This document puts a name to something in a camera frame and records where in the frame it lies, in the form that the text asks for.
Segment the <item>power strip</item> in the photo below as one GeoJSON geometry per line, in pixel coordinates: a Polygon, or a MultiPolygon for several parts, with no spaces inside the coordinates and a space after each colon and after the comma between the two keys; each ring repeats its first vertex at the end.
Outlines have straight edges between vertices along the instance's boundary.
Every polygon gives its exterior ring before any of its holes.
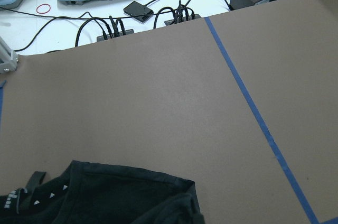
{"type": "MultiPolygon", "coordinates": [[[[195,14],[195,19],[199,19],[199,18],[201,18],[201,16],[200,16],[199,14],[195,14]]],[[[171,25],[171,23],[172,23],[173,21],[174,21],[174,19],[171,19],[171,20],[165,21],[164,24],[165,24],[166,26],[169,26],[169,25],[171,25]]]]}
{"type": "MultiPolygon", "coordinates": [[[[130,29],[130,30],[126,30],[126,35],[130,35],[130,34],[134,34],[134,30],[133,29],[130,29]]],[[[96,37],[96,42],[101,42],[101,41],[104,41],[104,36],[103,35],[100,35],[98,37],[96,37]]]]}

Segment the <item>white table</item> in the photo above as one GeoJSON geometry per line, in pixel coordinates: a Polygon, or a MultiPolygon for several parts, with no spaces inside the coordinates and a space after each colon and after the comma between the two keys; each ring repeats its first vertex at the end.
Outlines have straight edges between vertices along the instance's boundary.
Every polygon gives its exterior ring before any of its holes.
{"type": "MultiPolygon", "coordinates": [[[[36,13],[36,8],[41,4],[49,4],[51,10],[45,15],[52,16],[71,16],[78,17],[82,13],[89,11],[97,17],[123,17],[126,16],[123,8],[132,1],[146,4],[151,0],[113,0],[113,1],[90,1],[83,5],[63,5],[57,0],[24,0],[22,4],[15,8],[18,11],[36,13]]],[[[157,13],[164,6],[177,8],[179,0],[160,0],[149,7],[157,13]]],[[[228,11],[224,0],[192,0],[189,4],[195,13],[201,17],[224,13],[228,11]]],[[[147,31],[153,28],[155,17],[151,17],[145,23],[140,23],[135,19],[125,19],[123,23],[125,29],[133,29],[135,32],[147,31]]],[[[157,27],[165,26],[164,21],[172,19],[171,14],[159,17],[157,27]]],[[[0,35],[4,41],[14,50],[25,47],[36,32],[48,21],[47,18],[28,16],[8,11],[0,11],[0,35]]],[[[63,50],[74,47],[77,31],[82,20],[55,20],[49,24],[26,50],[19,54],[30,55],[45,53],[52,50],[63,50]]],[[[102,31],[93,21],[83,29],[79,45],[96,42],[96,37],[102,35],[102,31]]]]}

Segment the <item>black phone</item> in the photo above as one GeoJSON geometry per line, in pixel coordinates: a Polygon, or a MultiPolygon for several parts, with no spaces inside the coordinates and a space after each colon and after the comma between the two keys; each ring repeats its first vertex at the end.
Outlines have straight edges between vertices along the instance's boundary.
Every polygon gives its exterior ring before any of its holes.
{"type": "Polygon", "coordinates": [[[131,2],[128,6],[123,8],[123,11],[140,22],[147,21],[154,14],[154,11],[149,7],[136,1],[131,2]]]}

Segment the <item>white label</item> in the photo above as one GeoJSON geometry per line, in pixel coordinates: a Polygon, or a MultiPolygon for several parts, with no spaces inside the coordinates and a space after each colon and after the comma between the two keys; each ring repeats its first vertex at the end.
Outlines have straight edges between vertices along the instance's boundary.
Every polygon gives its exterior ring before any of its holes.
{"type": "Polygon", "coordinates": [[[257,2],[255,5],[259,5],[259,4],[263,4],[263,3],[268,3],[270,2],[270,0],[261,0],[259,2],[257,2]]]}

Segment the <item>red rubber band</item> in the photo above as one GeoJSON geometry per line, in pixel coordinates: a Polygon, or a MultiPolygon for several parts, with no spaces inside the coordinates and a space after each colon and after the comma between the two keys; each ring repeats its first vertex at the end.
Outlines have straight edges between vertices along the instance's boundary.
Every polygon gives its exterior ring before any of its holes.
{"type": "Polygon", "coordinates": [[[37,12],[38,14],[46,14],[46,13],[48,13],[50,10],[51,10],[51,5],[50,5],[50,4],[41,4],[40,6],[38,6],[38,7],[36,8],[36,12],[37,12]],[[46,12],[39,12],[39,8],[40,8],[41,6],[48,6],[49,9],[48,9],[46,12]]]}

